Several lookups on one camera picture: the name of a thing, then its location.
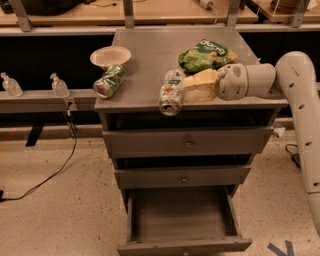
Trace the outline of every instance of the gray cabinet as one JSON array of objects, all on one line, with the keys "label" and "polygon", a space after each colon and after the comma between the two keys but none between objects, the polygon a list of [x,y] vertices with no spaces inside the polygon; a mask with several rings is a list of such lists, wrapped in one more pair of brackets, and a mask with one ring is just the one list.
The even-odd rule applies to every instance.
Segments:
[{"label": "gray cabinet", "polygon": [[214,99],[186,104],[174,117],[162,115],[161,75],[177,66],[178,53],[203,38],[235,48],[244,56],[238,61],[257,62],[240,35],[228,28],[115,34],[113,44],[128,48],[132,59],[120,90],[109,100],[97,99],[95,109],[128,213],[121,256],[243,251],[252,242],[241,235],[232,196],[287,102]]}]

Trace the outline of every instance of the chip bag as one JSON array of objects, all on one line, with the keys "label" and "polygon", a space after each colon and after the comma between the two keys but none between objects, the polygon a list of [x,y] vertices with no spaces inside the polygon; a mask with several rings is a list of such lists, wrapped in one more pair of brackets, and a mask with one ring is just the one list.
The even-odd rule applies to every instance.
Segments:
[{"label": "chip bag", "polygon": [[231,49],[203,39],[196,47],[180,54],[179,65],[189,73],[197,73],[211,68],[217,69],[239,57]]}]

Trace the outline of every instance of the open drawer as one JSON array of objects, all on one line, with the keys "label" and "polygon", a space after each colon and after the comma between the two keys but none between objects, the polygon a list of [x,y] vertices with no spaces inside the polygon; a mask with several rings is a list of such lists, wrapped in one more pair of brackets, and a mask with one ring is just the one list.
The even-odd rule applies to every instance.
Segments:
[{"label": "open drawer", "polygon": [[128,237],[120,256],[192,256],[244,251],[225,186],[129,191]]}]

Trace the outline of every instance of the cabinet top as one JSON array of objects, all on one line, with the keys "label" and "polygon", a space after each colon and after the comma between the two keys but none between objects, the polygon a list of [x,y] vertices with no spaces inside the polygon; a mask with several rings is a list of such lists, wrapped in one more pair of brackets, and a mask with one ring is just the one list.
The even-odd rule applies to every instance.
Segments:
[{"label": "cabinet top", "polygon": [[[132,55],[124,64],[126,78],[111,99],[97,98],[95,109],[104,112],[159,110],[159,92],[164,74],[171,69],[181,69],[178,63],[179,55],[196,46],[202,39],[217,42],[240,54],[233,63],[259,63],[250,47],[233,28],[194,26],[117,30],[112,45],[125,47]],[[209,110],[248,105],[263,108],[266,104],[285,106],[286,101],[255,97],[223,101],[216,98],[210,102],[188,103],[183,105],[183,109]]]}]

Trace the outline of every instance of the floor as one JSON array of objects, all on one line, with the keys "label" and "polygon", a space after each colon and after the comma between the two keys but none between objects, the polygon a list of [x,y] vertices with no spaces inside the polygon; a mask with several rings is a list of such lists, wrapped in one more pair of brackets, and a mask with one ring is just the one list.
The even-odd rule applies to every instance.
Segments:
[{"label": "floor", "polygon": [[[284,123],[284,135],[271,137],[233,198],[242,236],[252,245],[210,256],[320,255],[300,169],[285,151],[296,143],[294,130],[290,120]],[[118,255],[127,216],[101,127],[77,128],[74,154],[59,175],[21,200],[0,203],[0,255]],[[29,132],[0,129],[4,197],[19,197],[59,171],[72,152],[75,140],[65,126],[45,127],[33,147],[25,146]]]}]

